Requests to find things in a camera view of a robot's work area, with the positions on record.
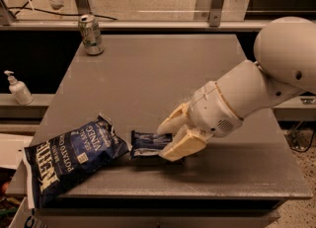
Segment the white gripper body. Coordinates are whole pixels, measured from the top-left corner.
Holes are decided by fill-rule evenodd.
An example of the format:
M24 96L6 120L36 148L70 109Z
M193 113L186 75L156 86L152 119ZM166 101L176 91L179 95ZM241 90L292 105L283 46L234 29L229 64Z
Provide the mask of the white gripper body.
M195 127L213 137L224 137L243 124L213 81L194 92L189 102L189 116Z

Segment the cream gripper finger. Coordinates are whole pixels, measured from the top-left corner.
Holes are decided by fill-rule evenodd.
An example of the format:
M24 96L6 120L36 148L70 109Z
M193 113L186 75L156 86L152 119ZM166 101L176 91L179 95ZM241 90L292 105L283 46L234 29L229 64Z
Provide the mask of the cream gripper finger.
M199 152L206 147L211 134L197 127L184 124L180 128L175 126L159 126L159 133L172 133L172 141L168 143L159 156L171 162Z
M177 133L182 126L190 124L191 120L188 113L189 104L183 103L174 109L174 111L165 118L158 126L158 134Z

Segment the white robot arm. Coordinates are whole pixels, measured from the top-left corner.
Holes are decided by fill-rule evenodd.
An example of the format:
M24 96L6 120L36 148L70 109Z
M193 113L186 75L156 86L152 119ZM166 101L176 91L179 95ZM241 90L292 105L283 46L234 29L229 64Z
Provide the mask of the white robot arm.
M284 17L268 23L255 39L254 55L255 61L246 59L204 84L159 125L158 133L173 135L160 157L174 162L195 154L252 113L316 91L314 22Z

